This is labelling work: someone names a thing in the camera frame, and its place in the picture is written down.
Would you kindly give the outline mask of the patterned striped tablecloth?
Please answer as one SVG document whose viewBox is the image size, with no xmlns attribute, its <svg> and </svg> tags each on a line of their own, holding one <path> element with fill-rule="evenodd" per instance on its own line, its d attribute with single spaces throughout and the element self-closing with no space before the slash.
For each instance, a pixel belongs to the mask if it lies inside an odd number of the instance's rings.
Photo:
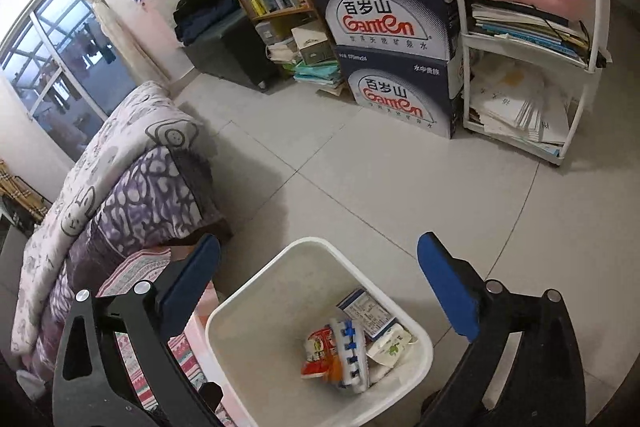
<svg viewBox="0 0 640 427">
<path fill-rule="evenodd" d="M 226 381 L 207 353 L 206 314 L 219 305 L 212 283 L 220 261 L 213 236 L 187 253 L 177 247 L 141 251 L 104 283 L 106 313 L 120 323 L 118 349 L 143 410 L 169 426 L 234 426 L 235 413 L 222 398 L 212 413 L 198 389 Z"/>
</svg>

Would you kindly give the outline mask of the white blue toothed strip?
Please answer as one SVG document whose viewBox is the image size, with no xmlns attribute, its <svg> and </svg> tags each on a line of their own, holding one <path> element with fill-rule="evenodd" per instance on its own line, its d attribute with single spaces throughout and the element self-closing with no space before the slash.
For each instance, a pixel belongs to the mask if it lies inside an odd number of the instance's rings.
<svg viewBox="0 0 640 427">
<path fill-rule="evenodd" d="M 351 319 L 329 323 L 340 360 L 338 385 L 360 395 L 370 387 L 367 340 L 361 325 Z"/>
</svg>

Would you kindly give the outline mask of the purple patterned bed blanket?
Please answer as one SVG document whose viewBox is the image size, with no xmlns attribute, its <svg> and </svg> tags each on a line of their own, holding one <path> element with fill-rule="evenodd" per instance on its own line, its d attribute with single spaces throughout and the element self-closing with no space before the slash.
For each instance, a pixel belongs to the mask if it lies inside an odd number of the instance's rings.
<svg viewBox="0 0 640 427">
<path fill-rule="evenodd" d="M 223 244 L 230 225 L 215 202 L 209 162 L 192 150 L 159 146 L 124 172 L 86 224 L 46 294 L 35 349 L 23 358 L 42 381 L 53 378 L 58 346 L 77 291 L 95 294 L 128 257 L 157 246 L 193 245 L 210 233 Z"/>
</svg>

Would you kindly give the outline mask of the lower Ganten water box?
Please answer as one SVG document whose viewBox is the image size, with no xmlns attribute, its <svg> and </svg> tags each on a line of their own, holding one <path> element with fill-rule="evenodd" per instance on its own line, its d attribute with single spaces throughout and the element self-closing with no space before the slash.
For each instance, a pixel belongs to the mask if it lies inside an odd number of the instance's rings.
<svg viewBox="0 0 640 427">
<path fill-rule="evenodd" d="M 358 105 L 442 138 L 454 136 L 461 110 L 461 56 L 419 55 L 338 46 L 341 71 Z"/>
</svg>

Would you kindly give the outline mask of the grey cartoon print quilt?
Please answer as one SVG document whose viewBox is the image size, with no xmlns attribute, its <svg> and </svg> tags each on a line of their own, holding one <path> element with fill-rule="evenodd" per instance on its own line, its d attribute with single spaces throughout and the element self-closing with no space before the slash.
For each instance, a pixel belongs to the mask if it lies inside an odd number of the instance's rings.
<svg viewBox="0 0 640 427">
<path fill-rule="evenodd" d="M 201 127 L 154 81 L 131 91 L 107 117 L 25 245 L 11 335 L 14 355 L 35 349 L 43 308 L 64 258 L 122 174 L 155 147 L 190 150 Z"/>
</svg>

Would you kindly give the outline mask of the white leaf print wrapper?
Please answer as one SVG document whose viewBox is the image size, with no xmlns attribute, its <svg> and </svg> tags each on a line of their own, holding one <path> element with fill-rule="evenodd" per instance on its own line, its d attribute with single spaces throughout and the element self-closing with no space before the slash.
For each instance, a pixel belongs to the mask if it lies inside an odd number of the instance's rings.
<svg viewBox="0 0 640 427">
<path fill-rule="evenodd" d="M 390 373 L 407 350 L 417 342 L 416 337 L 401 324 L 390 326 L 367 349 L 370 383 L 374 385 Z"/>
</svg>

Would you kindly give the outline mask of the black storage bench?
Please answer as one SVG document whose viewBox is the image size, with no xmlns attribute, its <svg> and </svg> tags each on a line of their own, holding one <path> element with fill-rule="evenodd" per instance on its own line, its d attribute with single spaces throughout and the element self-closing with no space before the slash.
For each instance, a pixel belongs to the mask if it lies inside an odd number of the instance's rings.
<svg viewBox="0 0 640 427">
<path fill-rule="evenodd" d="M 267 57 L 266 45 L 242 11 L 229 14 L 184 48 L 198 72 L 256 91 L 267 91 L 280 77 Z"/>
</svg>

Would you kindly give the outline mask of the upper Ganten water box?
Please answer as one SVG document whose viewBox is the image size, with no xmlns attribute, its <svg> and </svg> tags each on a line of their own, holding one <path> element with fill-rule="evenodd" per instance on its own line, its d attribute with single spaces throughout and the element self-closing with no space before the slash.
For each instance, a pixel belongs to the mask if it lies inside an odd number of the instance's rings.
<svg viewBox="0 0 640 427">
<path fill-rule="evenodd" d="M 456 0 L 314 0 L 339 46 L 450 61 L 460 31 Z"/>
</svg>

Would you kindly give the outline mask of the plaid garment on rack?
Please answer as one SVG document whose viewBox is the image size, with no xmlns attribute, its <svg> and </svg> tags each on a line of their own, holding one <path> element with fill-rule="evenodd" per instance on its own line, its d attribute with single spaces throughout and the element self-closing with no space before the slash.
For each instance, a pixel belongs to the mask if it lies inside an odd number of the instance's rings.
<svg viewBox="0 0 640 427">
<path fill-rule="evenodd" d="M 9 215 L 25 231 L 31 232 L 41 225 L 51 208 L 52 202 L 28 184 L 21 176 L 14 174 L 8 164 L 1 159 L 1 202 L 8 204 Z"/>
</svg>

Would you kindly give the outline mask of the torn red noodle cup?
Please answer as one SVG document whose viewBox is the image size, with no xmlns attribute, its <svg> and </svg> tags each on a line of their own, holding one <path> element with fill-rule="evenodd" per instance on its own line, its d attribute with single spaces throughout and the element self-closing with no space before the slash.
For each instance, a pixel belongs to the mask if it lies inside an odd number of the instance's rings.
<svg viewBox="0 0 640 427">
<path fill-rule="evenodd" d="M 338 384 L 342 380 L 342 362 L 329 325 L 307 337 L 305 353 L 306 359 L 300 376 L 305 379 L 321 378 L 331 384 Z"/>
</svg>

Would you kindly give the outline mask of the ganten water box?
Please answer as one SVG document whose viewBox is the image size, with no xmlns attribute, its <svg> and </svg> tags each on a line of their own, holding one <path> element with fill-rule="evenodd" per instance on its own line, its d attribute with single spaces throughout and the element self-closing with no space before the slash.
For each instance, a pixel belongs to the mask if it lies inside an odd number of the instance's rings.
<svg viewBox="0 0 640 427">
<path fill-rule="evenodd" d="M 358 105 L 442 138 L 454 136 L 461 110 L 461 56 L 419 55 L 338 46 L 341 71 Z"/>
<path fill-rule="evenodd" d="M 314 0 L 339 46 L 450 61 L 460 31 L 456 0 Z"/>
</svg>

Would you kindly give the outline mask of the dark clothes pile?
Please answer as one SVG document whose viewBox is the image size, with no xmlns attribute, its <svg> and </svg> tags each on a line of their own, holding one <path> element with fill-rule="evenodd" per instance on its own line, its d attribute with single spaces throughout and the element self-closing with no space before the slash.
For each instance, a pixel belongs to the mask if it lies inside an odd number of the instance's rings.
<svg viewBox="0 0 640 427">
<path fill-rule="evenodd" d="M 176 38 L 190 46 L 209 27 L 239 9 L 239 0 L 180 0 L 172 14 Z"/>
</svg>

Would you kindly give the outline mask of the beige curtain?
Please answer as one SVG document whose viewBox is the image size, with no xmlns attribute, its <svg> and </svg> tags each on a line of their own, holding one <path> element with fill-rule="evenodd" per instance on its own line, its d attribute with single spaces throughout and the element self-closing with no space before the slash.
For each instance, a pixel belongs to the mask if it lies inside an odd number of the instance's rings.
<svg viewBox="0 0 640 427">
<path fill-rule="evenodd" d="M 143 46 L 138 43 L 136 37 L 128 27 L 120 20 L 120 17 L 112 10 L 105 0 L 84 0 L 91 6 L 92 12 L 98 21 L 102 32 L 124 61 L 134 81 L 142 84 L 153 80 L 161 86 L 167 87 L 169 79 L 152 57 L 146 53 Z"/>
</svg>

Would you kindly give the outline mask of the white plastic trash bin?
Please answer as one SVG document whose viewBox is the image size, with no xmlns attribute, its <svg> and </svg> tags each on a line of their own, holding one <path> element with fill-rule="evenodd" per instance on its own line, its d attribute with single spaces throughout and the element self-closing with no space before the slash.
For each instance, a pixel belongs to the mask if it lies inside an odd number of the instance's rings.
<svg viewBox="0 0 640 427">
<path fill-rule="evenodd" d="M 306 337 L 338 317 L 337 303 L 361 287 L 416 338 L 399 363 L 361 395 L 303 379 Z M 286 246 L 216 308 L 206 341 L 252 426 L 362 426 L 418 387 L 431 369 L 424 328 L 331 243 Z"/>
</svg>

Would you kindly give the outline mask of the white plastic shelf cart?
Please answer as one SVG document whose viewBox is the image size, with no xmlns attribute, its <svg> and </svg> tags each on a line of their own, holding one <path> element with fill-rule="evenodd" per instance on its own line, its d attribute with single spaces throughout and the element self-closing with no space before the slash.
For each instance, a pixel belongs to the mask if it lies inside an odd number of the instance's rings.
<svg viewBox="0 0 640 427">
<path fill-rule="evenodd" d="M 457 2 L 463 126 L 561 165 L 612 62 L 611 0 L 585 0 L 580 20 L 515 2 Z"/>
</svg>

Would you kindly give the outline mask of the sliding glass door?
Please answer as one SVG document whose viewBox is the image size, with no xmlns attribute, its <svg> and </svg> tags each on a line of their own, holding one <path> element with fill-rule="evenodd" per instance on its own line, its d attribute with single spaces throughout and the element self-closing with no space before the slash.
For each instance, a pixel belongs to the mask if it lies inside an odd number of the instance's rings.
<svg viewBox="0 0 640 427">
<path fill-rule="evenodd" d="M 136 83 L 85 0 L 32 0 L 1 45 L 27 116 L 77 160 Z"/>
</svg>

